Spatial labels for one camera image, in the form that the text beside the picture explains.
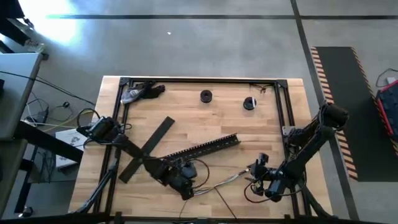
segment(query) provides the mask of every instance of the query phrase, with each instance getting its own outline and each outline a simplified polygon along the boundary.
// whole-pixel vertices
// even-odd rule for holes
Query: black floor mat
[[[321,64],[317,68],[323,69],[334,102],[349,112],[343,130],[352,158],[345,161],[354,164],[347,166],[349,173],[356,172],[361,182],[398,181],[398,157],[356,53],[351,47],[316,47],[316,51]]]

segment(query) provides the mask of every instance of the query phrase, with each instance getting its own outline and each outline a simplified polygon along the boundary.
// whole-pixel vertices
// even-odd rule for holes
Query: concrete floor
[[[310,109],[318,105],[293,19],[47,19],[49,14],[234,14],[293,15],[289,0],[20,0],[35,24],[36,38],[47,44],[50,59],[39,76],[76,95],[95,101],[103,75],[303,78]],[[297,0],[301,15],[398,15],[395,1]],[[396,65],[397,20],[303,21],[309,46],[350,46],[374,86],[377,75]],[[18,49],[12,41],[7,44]],[[50,103],[69,101],[78,111],[88,105],[34,85]],[[62,118],[59,111],[52,117]],[[330,148],[322,149],[326,182],[335,215],[348,218]],[[3,218],[13,208],[23,174],[14,186]],[[394,223],[397,183],[351,182],[361,220]],[[28,198],[37,216],[68,210],[74,182],[34,185]]]

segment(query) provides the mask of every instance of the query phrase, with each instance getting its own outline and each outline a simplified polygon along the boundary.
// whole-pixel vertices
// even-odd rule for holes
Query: black cross-shaped object
[[[174,124],[174,120],[170,117],[166,117],[162,124],[156,129],[156,131],[152,134],[152,136],[148,139],[148,141],[144,144],[141,151],[145,156],[148,156],[162,139],[162,137],[166,134],[166,132],[170,129],[170,127]],[[119,175],[119,179],[124,183],[129,182],[130,178],[136,173],[139,166],[142,165],[142,159],[135,157],[127,167],[122,171]]]

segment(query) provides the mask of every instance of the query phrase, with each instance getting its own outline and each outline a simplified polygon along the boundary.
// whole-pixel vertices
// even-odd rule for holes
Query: wooden table
[[[102,116],[112,116],[119,78],[110,76],[103,78],[96,105],[96,110]],[[311,117],[303,81],[288,79],[287,82],[296,126],[305,126]],[[126,134],[139,147],[149,139],[166,116],[175,120],[174,125],[152,151],[152,156],[164,156],[228,134],[238,133],[240,145],[201,157],[210,167],[210,178],[205,186],[215,185],[237,174],[248,164],[253,163],[260,152],[269,155],[269,167],[277,167],[283,161],[282,138],[275,92],[272,88],[260,93],[258,88],[249,87],[248,84],[165,83],[165,86],[166,91],[160,97],[133,103],[127,119],[127,123],[132,124],[132,129],[126,131]],[[200,101],[200,92],[205,89],[213,93],[211,103],[205,104]],[[252,111],[243,108],[243,99],[247,96],[253,96],[257,100],[258,106]],[[120,109],[119,120],[122,111],[123,107]],[[97,186],[103,155],[103,146],[92,144],[86,148],[70,203],[70,211],[80,207]],[[131,159],[122,152],[119,174]],[[206,176],[206,171],[200,165],[197,170],[200,182]],[[319,154],[307,164],[307,175],[308,188],[323,208],[331,213]],[[279,203],[248,202],[243,195],[243,189],[247,184],[248,181],[240,177],[219,188],[221,195],[238,218],[283,218],[285,214],[292,215],[290,197],[284,197]],[[105,189],[101,211],[105,208],[107,194],[108,190]],[[254,196],[250,190],[248,196],[253,200],[264,199]],[[298,197],[300,213],[303,213],[299,194]],[[127,184],[119,179],[116,181],[111,214],[122,212],[124,216],[133,217],[178,217],[184,203],[177,192],[170,187],[160,185],[141,166]],[[211,191],[187,201],[181,217],[231,218],[232,214],[217,192]]]

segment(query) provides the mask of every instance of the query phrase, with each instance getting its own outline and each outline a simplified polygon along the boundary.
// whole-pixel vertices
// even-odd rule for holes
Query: round black object
[[[204,103],[209,103],[213,97],[213,94],[210,90],[203,90],[200,93],[200,100]]]
[[[253,110],[257,106],[257,101],[253,97],[247,97],[244,99],[243,107],[246,110]]]

